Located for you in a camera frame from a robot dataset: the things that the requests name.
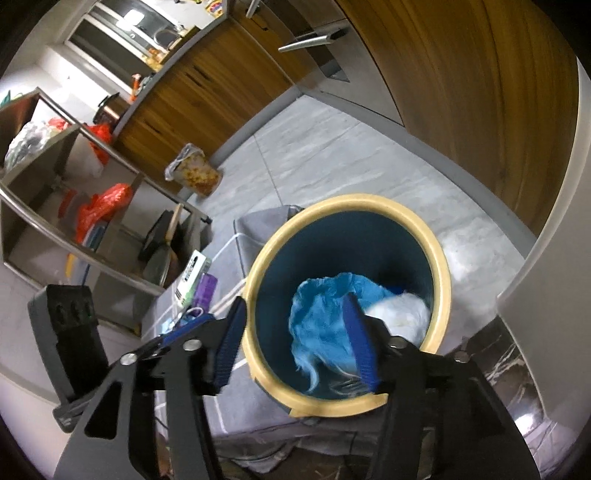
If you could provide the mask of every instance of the blue plastic bag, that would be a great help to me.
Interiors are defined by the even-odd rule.
[[[402,293],[381,287],[362,275],[311,278],[298,287],[291,305],[291,353],[298,369],[310,377],[310,389],[319,383],[317,366],[325,364],[346,377],[357,376],[353,349],[343,321],[342,298],[352,292],[365,311],[371,305]]]

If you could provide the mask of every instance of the cabinet handle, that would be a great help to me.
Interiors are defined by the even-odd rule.
[[[299,50],[301,48],[317,47],[318,45],[329,45],[340,37],[343,37],[346,33],[347,30],[345,28],[339,28],[327,34],[314,35],[313,37],[311,37],[310,34],[306,34],[297,37],[295,42],[283,45],[277,50],[283,53],[291,50]]]
[[[248,10],[246,10],[246,18],[252,18],[260,3],[261,0],[252,0],[251,4],[248,6]]]

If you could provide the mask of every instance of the marble floor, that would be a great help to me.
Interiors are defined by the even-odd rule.
[[[221,166],[218,189],[198,202],[223,225],[248,212],[312,205],[345,193],[374,193],[421,216],[439,239],[452,274],[452,314],[440,353],[496,316],[496,296],[523,257],[455,184],[393,140],[311,97],[272,118]]]

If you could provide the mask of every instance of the yellow bin rim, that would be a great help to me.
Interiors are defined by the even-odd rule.
[[[452,284],[447,260],[435,234],[412,210],[393,200],[369,194],[350,194],[333,197],[308,207],[286,222],[265,244],[256,258],[244,288],[247,305],[246,330],[242,348],[251,377],[279,403],[290,409],[291,417],[346,417],[357,415],[384,405],[387,394],[366,394],[342,400],[324,400],[304,395],[283,383],[271,370],[256,339],[255,303],[262,279],[277,252],[297,232],[309,224],[339,212],[373,212],[403,226],[420,244],[433,276],[433,312],[427,336],[421,350],[436,353],[447,328],[452,305]]]

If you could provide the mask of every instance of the plastic container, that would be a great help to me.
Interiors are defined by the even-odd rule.
[[[297,371],[288,331],[292,298],[308,278],[342,272],[396,285],[425,300],[431,310],[421,350],[437,352],[451,306],[446,257],[435,235],[415,213],[383,197],[354,194],[320,202],[299,213],[271,237],[248,275],[248,322],[243,349],[251,376],[292,417],[344,417],[386,403],[387,395],[339,397],[334,374],[320,374],[311,394]]]
[[[204,273],[201,280],[195,288],[193,295],[192,307],[200,307],[204,313],[209,312],[209,307],[212,303],[213,293],[216,291],[217,278],[209,273]]]
[[[208,197],[220,185],[222,174],[207,163],[203,150],[187,144],[166,167],[164,178],[168,181],[175,180],[198,195]]]

